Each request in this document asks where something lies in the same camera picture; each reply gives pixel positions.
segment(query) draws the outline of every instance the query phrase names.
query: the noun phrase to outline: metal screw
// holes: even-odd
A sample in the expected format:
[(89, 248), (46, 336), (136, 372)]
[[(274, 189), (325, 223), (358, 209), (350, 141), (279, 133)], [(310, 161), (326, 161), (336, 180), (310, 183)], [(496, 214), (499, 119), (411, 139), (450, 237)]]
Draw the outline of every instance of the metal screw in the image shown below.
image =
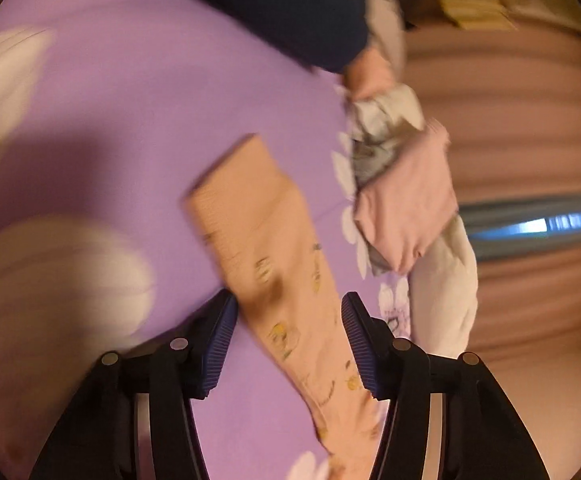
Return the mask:
[(178, 337), (171, 341), (171, 348), (173, 350), (183, 350), (188, 346), (188, 340), (185, 337)]
[(411, 343), (408, 339), (404, 339), (403, 337), (398, 337), (397, 339), (393, 340), (393, 348), (395, 350), (400, 350), (401, 352), (406, 352), (407, 350), (411, 349)]
[(477, 357), (476, 354), (473, 354), (472, 352), (465, 353), (462, 359), (464, 360), (464, 363), (466, 363), (467, 365), (475, 366), (479, 364), (479, 358)]
[(103, 355), (102, 364), (105, 366), (110, 366), (115, 364), (119, 360), (120, 357), (115, 352), (108, 352), (107, 354)]

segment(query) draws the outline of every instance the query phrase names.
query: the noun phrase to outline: purple bedsheet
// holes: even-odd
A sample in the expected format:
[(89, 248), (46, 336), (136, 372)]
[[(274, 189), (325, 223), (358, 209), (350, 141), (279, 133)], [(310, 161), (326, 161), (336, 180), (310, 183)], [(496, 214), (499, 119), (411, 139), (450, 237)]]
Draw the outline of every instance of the purple bedsheet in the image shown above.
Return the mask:
[[(378, 315), (381, 281), (362, 279), (342, 234), (351, 202), (333, 152), (343, 152), (346, 122), (332, 78), (198, 0), (5, 0), (0, 32), (21, 26), (56, 40), (0, 161), (0, 230), (70, 214), (128, 236), (154, 269), (141, 332), (157, 335), (221, 286), (181, 198), (256, 132), (304, 192), (339, 292), (357, 290)], [(214, 480), (281, 480), (301, 452), (325, 456), (301, 397), (242, 323), (219, 386), (194, 411)]]

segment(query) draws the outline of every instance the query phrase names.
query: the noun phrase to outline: clothing pile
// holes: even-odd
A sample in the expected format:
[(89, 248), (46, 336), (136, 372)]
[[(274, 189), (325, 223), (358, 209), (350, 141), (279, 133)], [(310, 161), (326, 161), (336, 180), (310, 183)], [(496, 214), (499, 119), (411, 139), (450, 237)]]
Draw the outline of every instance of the clothing pile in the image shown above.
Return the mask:
[(367, 0), (371, 41), (391, 63), (397, 86), (350, 108), (355, 223), (375, 275), (409, 275), (414, 340), (427, 352), (465, 351), (477, 313), (477, 261), (446, 158), (449, 135), (424, 118), (401, 84), (403, 22), (396, 0)]

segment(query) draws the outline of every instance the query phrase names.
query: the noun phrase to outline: cartoon print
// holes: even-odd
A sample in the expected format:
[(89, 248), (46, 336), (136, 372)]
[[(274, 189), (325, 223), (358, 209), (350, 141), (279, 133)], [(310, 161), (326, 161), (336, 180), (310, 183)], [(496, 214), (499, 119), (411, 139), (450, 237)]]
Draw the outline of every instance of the cartoon print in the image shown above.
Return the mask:
[(410, 300), (408, 279), (400, 276), (394, 288), (386, 283), (379, 286), (379, 310), (395, 337), (410, 337)]
[(322, 400), (318, 400), (317, 406), (322, 408), (323, 406), (328, 404), (328, 402), (330, 402), (330, 400), (333, 398), (333, 394), (334, 394), (334, 381), (331, 382), (330, 389), (328, 390), (328, 395), (325, 396)]
[(288, 327), (284, 322), (279, 322), (273, 326), (268, 335), (274, 350), (284, 361), (297, 348), (299, 336), (299, 330), (295, 327)]
[(268, 283), (272, 274), (272, 262), (270, 258), (262, 258), (254, 264), (255, 276), (260, 283)]
[(352, 375), (346, 381), (349, 390), (358, 390), (362, 387), (361, 378), (359, 374)]
[(321, 244), (315, 244), (313, 246), (313, 251), (315, 253), (315, 270), (313, 271), (313, 292), (316, 294), (319, 292), (321, 287), (321, 270), (320, 270), (320, 251)]

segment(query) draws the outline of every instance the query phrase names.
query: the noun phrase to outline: striped pink curtain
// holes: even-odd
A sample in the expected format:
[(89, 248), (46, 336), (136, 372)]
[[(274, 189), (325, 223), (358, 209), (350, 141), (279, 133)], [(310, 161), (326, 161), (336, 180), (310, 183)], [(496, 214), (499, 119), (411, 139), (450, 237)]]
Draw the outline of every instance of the striped pink curtain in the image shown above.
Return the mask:
[(405, 83), (450, 133), (460, 202), (581, 192), (581, 35), (522, 23), (406, 36)]
[[(448, 128), (461, 203), (581, 192), (581, 35), (527, 22), (406, 36), (405, 83)], [(478, 270), (470, 348), (486, 362), (581, 348), (581, 246)]]

